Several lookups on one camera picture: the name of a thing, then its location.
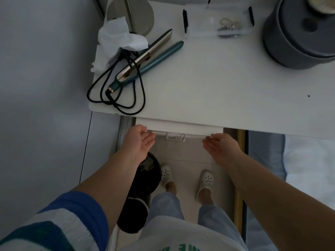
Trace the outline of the person's right hand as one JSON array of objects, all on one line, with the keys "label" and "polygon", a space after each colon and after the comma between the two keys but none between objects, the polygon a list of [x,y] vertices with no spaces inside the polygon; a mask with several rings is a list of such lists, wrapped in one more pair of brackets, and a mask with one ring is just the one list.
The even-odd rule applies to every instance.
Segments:
[{"label": "person's right hand", "polygon": [[214,140],[207,136],[202,140],[203,148],[214,159],[215,163],[225,170],[231,168],[243,154],[238,142],[227,134],[226,139]]}]

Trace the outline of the person's left hand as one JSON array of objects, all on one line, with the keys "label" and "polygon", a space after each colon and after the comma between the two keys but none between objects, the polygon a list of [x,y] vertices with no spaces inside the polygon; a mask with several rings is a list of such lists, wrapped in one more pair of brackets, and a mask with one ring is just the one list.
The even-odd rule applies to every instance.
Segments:
[{"label": "person's left hand", "polygon": [[123,139],[120,151],[133,165],[138,166],[147,157],[151,147],[155,143],[156,134],[146,130],[145,133],[136,133],[132,127]]}]

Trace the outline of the white drawer with clear handle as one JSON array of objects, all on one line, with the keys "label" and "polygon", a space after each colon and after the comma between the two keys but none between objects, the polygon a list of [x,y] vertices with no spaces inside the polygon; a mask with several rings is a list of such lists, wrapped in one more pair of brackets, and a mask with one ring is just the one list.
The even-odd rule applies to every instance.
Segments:
[{"label": "white drawer with clear handle", "polygon": [[136,125],[146,126],[147,130],[152,131],[165,140],[183,142],[186,139],[206,138],[211,134],[223,133],[224,128],[219,126],[210,126],[194,123],[184,123],[175,121],[166,121],[150,118],[137,117]]}]

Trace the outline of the person's left forearm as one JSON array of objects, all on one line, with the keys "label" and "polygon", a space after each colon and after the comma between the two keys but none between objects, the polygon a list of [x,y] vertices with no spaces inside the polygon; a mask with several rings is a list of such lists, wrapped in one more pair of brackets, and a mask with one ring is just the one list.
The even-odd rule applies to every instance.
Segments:
[{"label": "person's left forearm", "polygon": [[116,226],[137,168],[147,154],[132,154],[121,149],[72,190],[89,195],[101,206],[107,218],[109,237]]}]

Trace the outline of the person's right forearm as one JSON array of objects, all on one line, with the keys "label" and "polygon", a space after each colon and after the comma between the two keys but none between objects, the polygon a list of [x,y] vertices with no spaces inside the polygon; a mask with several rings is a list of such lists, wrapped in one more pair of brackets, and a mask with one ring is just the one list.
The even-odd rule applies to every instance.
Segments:
[{"label": "person's right forearm", "polygon": [[279,251],[335,251],[335,211],[281,180],[248,155],[226,170]]}]

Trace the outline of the white clog shoe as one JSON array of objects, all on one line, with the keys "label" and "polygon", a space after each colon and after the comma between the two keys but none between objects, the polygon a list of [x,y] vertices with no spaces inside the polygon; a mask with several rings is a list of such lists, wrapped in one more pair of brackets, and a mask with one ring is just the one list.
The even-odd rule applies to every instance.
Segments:
[{"label": "white clog shoe", "polygon": [[172,169],[170,168],[169,164],[166,164],[166,163],[162,164],[161,165],[161,186],[165,188],[165,186],[170,182],[174,182]]},{"label": "white clog shoe", "polygon": [[214,176],[212,172],[205,169],[201,172],[198,191],[196,192],[196,201],[200,205],[214,205],[212,200],[212,188]]}]

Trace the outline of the blue bed sheet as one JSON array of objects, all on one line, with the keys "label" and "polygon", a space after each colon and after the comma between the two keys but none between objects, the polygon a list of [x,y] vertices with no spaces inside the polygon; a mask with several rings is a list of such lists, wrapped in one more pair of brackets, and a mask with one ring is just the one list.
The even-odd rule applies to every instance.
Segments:
[{"label": "blue bed sheet", "polygon": [[[285,135],[249,131],[249,156],[269,169],[274,175],[286,181],[283,165]],[[321,203],[335,210],[335,196],[328,199],[316,198]]]}]

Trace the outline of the black trash bin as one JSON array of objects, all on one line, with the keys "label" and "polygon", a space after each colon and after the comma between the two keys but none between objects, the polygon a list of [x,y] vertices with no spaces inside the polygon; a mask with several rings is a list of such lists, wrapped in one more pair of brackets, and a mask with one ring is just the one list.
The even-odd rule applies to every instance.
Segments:
[{"label": "black trash bin", "polygon": [[148,152],[137,170],[127,199],[117,221],[121,231],[138,233],[145,225],[151,201],[151,194],[161,182],[161,165],[157,158]]}]

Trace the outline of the teal gold hair straightener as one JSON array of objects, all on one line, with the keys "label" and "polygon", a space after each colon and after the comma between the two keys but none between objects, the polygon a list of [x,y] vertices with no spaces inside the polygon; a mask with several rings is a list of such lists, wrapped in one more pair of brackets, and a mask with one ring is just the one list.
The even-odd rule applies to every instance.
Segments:
[{"label": "teal gold hair straightener", "polygon": [[139,74],[143,75],[158,64],[169,58],[171,55],[180,50],[184,42],[178,41],[169,47],[165,47],[166,43],[171,39],[173,29],[167,30],[159,38],[156,39],[148,49],[144,50],[134,61],[130,60],[116,76],[114,81],[108,86],[108,90],[113,93],[119,88],[125,87],[132,81],[139,78]]}]

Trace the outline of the light blue trousers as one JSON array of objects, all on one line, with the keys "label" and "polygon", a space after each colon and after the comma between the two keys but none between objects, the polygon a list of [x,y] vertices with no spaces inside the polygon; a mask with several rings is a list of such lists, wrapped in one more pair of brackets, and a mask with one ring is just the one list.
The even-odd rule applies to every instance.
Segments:
[{"label": "light blue trousers", "polygon": [[[179,199],[176,195],[166,191],[156,195],[150,204],[149,213],[145,222],[145,226],[157,216],[169,216],[184,220]],[[228,236],[237,233],[233,222],[223,209],[215,205],[202,205],[198,213],[198,224],[211,229],[215,232]]]}]

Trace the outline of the crumpled white tissue paper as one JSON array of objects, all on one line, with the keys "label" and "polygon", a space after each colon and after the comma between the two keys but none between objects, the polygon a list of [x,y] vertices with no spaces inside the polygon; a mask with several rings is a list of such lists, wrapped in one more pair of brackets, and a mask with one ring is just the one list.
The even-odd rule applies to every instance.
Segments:
[{"label": "crumpled white tissue paper", "polygon": [[121,48],[131,51],[142,51],[148,48],[148,41],[144,36],[129,32],[125,17],[107,21],[100,28],[91,72],[102,74],[106,71],[107,66],[116,58]]}]

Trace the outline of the white pillow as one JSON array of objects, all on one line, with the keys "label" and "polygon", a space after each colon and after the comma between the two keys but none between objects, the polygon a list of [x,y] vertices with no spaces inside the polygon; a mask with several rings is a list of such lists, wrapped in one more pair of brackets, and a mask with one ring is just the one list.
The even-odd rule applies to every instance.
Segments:
[{"label": "white pillow", "polygon": [[293,187],[314,198],[335,196],[335,139],[285,135],[283,165]]}]

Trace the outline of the round metal lamp base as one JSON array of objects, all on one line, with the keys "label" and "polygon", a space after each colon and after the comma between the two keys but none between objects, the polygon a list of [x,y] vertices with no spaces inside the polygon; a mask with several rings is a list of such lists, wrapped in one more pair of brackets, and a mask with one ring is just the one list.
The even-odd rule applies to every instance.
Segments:
[{"label": "round metal lamp base", "polygon": [[[154,12],[147,0],[129,0],[136,28],[136,34],[146,36],[154,25]],[[125,17],[129,31],[131,31],[124,0],[108,0],[105,20],[111,21]]]}]

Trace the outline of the clear plastic organizer box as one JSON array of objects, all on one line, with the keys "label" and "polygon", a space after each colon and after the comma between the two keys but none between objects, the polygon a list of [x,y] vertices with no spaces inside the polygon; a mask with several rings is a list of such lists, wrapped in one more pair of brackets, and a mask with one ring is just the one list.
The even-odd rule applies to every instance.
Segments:
[{"label": "clear plastic organizer box", "polygon": [[219,34],[239,34],[240,36],[250,33],[255,26],[253,9],[248,3],[186,4],[183,9],[185,34],[187,37],[196,38],[216,37],[222,18],[239,21],[241,28],[219,32]]}]

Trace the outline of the grey round container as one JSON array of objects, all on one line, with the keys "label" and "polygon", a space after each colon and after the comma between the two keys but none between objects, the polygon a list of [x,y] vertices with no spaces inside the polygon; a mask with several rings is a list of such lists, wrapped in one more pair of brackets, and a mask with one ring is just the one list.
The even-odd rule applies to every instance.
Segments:
[{"label": "grey round container", "polygon": [[307,0],[279,0],[262,35],[269,55],[279,64],[304,70],[335,60],[335,14],[315,11]]}]

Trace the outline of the metal lamp pole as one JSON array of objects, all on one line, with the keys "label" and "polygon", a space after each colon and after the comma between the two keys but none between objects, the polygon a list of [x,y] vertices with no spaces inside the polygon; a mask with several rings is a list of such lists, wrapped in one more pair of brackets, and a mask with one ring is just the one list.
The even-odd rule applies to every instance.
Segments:
[{"label": "metal lamp pole", "polygon": [[136,28],[135,28],[135,24],[134,24],[134,21],[133,21],[133,15],[132,15],[130,1],[129,0],[124,0],[124,3],[125,3],[125,7],[126,7],[126,11],[127,11],[127,15],[128,15],[130,27],[131,27],[130,33],[136,34]]}]

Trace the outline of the white blue green shirt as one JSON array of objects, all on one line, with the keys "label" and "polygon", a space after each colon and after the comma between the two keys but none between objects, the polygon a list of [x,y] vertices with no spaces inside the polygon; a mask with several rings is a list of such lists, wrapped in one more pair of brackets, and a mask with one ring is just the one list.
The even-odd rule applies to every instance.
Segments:
[{"label": "white blue green shirt", "polygon": [[[78,191],[62,194],[0,240],[0,251],[106,251],[107,218],[100,205]],[[241,235],[225,236],[185,220],[157,216],[138,239],[119,251],[248,251]]]}]

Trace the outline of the cream round object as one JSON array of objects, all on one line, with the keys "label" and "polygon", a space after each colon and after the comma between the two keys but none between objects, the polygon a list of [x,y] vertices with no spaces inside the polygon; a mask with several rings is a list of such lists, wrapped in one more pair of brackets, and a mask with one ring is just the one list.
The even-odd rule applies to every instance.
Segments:
[{"label": "cream round object", "polygon": [[307,0],[308,4],[315,11],[322,14],[335,14],[335,0]]}]

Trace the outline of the wooden bed frame rail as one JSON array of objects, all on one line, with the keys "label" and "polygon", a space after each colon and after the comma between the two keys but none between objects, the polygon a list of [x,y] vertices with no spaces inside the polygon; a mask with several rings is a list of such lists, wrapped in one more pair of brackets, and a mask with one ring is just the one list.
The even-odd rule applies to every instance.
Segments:
[{"label": "wooden bed frame rail", "polygon": [[[237,130],[237,142],[240,149],[249,154],[249,132],[246,130]],[[235,189],[234,199],[234,216],[233,223],[240,233],[243,241],[246,240],[246,226],[247,226],[247,205],[243,200],[241,194]]]}]

